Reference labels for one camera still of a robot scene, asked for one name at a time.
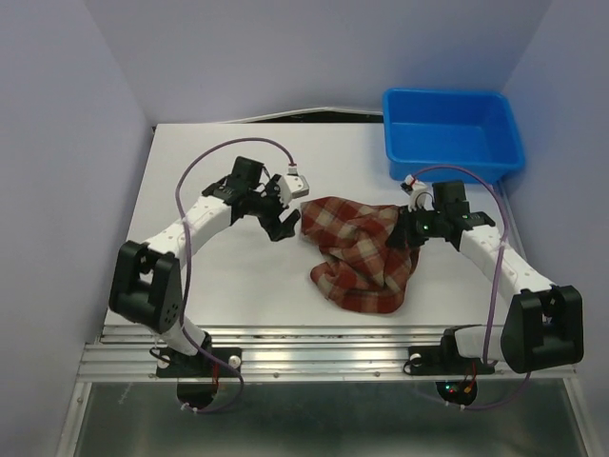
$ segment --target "red plaid towel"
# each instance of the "red plaid towel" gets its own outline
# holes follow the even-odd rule
[[[302,205],[302,233],[325,259],[311,270],[311,279],[326,298],[357,312],[387,313],[402,305],[419,250],[385,246],[399,210],[337,197]]]

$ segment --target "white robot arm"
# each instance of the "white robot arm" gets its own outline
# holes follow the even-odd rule
[[[429,238],[443,238],[471,260],[493,282],[501,246],[495,223],[483,212],[470,212],[463,182],[433,185],[433,209],[424,208],[427,186],[408,176],[403,189],[410,204],[401,211],[399,227],[411,248]],[[502,328],[493,328],[488,359],[504,361],[516,372],[574,364],[583,357],[581,296],[571,286],[559,287],[535,271],[509,245],[504,246],[497,290],[510,309]],[[412,374],[456,374],[482,358],[483,326],[450,328],[438,348],[412,347],[420,354]]]
[[[259,219],[271,241],[294,236],[300,212],[295,209],[283,222],[279,215],[293,199],[308,194],[308,183],[295,167],[290,167],[286,175],[276,174],[257,190],[263,170],[263,164],[238,157],[231,174],[204,190],[186,214],[191,255],[246,215]],[[186,256],[181,219],[144,243],[127,241],[119,250],[109,307],[158,334],[169,348],[194,356],[198,349],[186,338],[179,319],[184,306],[180,270]],[[184,328],[201,346],[209,339],[186,316]]]

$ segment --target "lavender wall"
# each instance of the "lavender wall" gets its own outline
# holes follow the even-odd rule
[[[53,455],[149,143],[81,0],[0,5],[0,448]]]
[[[85,0],[154,122],[501,89],[550,0]]]
[[[505,93],[527,153],[507,184],[530,262],[580,289],[584,391],[609,448],[609,3],[555,0]]]

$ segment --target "screw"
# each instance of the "screw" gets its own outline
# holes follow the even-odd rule
[[[233,368],[238,368],[241,366],[241,358],[238,355],[231,355],[228,358],[228,364]]]

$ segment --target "blue plastic bin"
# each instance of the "blue plastic bin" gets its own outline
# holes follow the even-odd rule
[[[402,181],[431,165],[458,165],[488,183],[524,166],[522,143],[509,103],[500,93],[390,89],[383,98],[389,174]],[[428,182],[461,179],[454,170],[429,171]]]

